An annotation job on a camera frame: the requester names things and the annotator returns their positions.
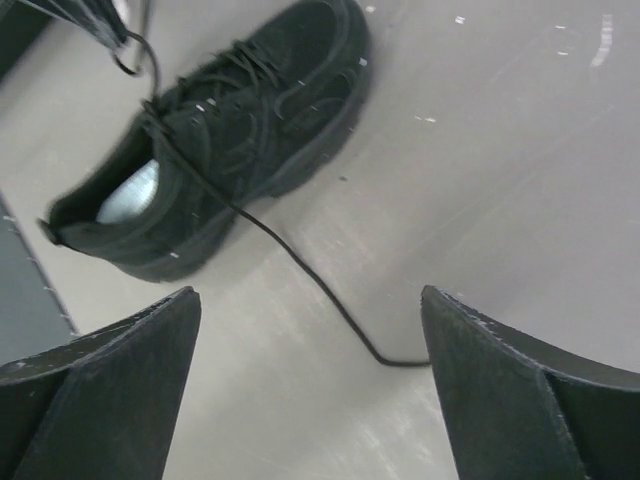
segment gray surface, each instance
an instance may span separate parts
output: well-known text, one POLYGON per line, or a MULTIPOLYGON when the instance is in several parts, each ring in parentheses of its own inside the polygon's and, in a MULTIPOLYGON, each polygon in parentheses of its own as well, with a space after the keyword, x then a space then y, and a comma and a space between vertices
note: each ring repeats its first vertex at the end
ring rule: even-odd
MULTIPOLYGON (((368 1, 378 73, 357 132, 312 183, 252 211, 389 355, 425 354, 430 283, 640 371, 640 6, 368 1)), ((165 79, 289 3, 159 0, 165 79)), ((0 186, 84 332, 179 286, 56 249, 31 222, 97 164, 148 88, 59 25, 0 94, 0 186)), ((261 232, 238 228, 188 283, 204 321, 168 479, 455 478, 431 372, 373 363, 261 232)))
POLYGON ((0 195, 0 365, 69 342, 71 325, 0 195))

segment black cord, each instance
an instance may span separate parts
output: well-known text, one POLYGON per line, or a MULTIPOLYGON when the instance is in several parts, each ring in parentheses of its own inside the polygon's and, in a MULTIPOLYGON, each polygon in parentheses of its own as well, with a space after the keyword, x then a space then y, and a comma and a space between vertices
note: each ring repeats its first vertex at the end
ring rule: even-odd
MULTIPOLYGON (((159 88, 160 88, 160 67, 158 63, 157 56, 149 44, 149 42, 141 35, 137 33, 128 32, 128 36, 133 40, 136 40, 143 46, 146 50, 152 64, 152 90, 151 90, 151 100, 146 102, 147 108, 153 108, 154 102, 158 97, 159 88)), ((117 56, 113 56, 116 64, 128 75, 137 76, 138 72, 135 72, 128 67, 124 66, 122 62, 117 58, 117 56)), ((282 249, 289 254, 289 256, 293 259, 293 261, 304 271, 315 283, 320 287, 320 289, 324 292, 324 294, 331 300, 331 303, 336 307, 338 312, 342 315, 344 320, 347 322, 347 325, 354 331, 354 333, 358 336, 360 341, 363 343, 365 348, 369 351, 369 353, 373 356, 373 358, 380 364, 386 367, 393 368, 423 368, 428 367, 431 363, 429 361, 402 361, 402 360, 390 360, 383 356, 373 342, 367 337, 367 334, 360 328, 358 323, 351 316, 347 308, 342 304, 337 295, 331 290, 331 287, 327 285, 327 283, 318 275, 294 250, 285 242, 276 232, 274 232, 271 228, 266 226, 256 217, 251 215, 250 213, 244 211, 242 208, 235 205, 233 202, 229 201, 224 195, 222 195, 218 190, 190 163, 188 162, 182 154, 171 144, 171 142, 166 139, 167 146, 169 146, 172 150, 174 150, 173 157, 175 159, 179 159, 180 166, 188 171, 188 173, 198 182, 200 185, 217 201, 225 205, 227 208, 230 208, 234 212, 236 212, 241 217, 245 218, 260 230, 269 235, 273 240, 276 241, 282 249)))

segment black shoe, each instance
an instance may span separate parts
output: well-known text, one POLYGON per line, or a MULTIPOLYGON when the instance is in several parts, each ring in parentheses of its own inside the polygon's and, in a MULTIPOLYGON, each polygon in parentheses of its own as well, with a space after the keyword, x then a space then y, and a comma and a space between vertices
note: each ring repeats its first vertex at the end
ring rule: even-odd
POLYGON ((144 102, 106 162, 55 202, 43 229, 54 243, 144 280, 195 272, 236 216, 250 217, 247 204, 291 192, 338 152, 367 94, 369 54, 354 0, 296 3, 144 102), (146 197, 132 206, 121 190, 145 175, 134 190, 146 197))

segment shoe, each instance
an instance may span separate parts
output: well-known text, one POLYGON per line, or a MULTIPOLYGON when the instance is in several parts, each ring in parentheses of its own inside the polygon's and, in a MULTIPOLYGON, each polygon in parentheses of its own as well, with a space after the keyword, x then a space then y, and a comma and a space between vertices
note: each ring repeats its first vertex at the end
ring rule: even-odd
POLYGON ((143 102, 105 163, 40 226, 53 243, 134 277, 184 278, 238 215, 255 220, 248 204, 295 190, 340 150, 370 71, 354 0, 298 2, 143 102))

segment scuff mark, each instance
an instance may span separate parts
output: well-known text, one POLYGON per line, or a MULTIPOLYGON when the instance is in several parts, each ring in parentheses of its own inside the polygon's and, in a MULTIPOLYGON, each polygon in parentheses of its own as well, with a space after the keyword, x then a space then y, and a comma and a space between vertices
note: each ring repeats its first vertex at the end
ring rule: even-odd
POLYGON ((613 45, 613 15, 602 16, 602 28, 600 29, 600 47, 591 60, 591 68, 600 67, 609 56, 613 45))

